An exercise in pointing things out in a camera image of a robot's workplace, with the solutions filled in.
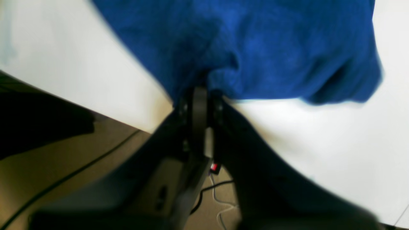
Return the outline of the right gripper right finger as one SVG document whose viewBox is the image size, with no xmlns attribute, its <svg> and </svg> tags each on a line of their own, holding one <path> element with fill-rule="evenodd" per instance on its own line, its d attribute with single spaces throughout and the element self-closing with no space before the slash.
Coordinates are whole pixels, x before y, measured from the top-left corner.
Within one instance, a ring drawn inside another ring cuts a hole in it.
<svg viewBox="0 0 409 230">
<path fill-rule="evenodd" d="M 369 211 L 323 189 L 289 166 L 223 99 L 209 96 L 214 156 L 232 176 L 239 230 L 380 230 Z"/>
</svg>

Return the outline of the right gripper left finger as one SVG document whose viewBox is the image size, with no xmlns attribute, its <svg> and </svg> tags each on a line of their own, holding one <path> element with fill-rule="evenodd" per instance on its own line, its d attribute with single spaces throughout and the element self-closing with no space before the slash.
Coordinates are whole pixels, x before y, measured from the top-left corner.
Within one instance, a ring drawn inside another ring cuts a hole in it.
<svg viewBox="0 0 409 230">
<path fill-rule="evenodd" d="M 107 176 L 34 213 L 30 230 L 182 230 L 205 177 L 205 94 L 183 97 Z"/>
</svg>

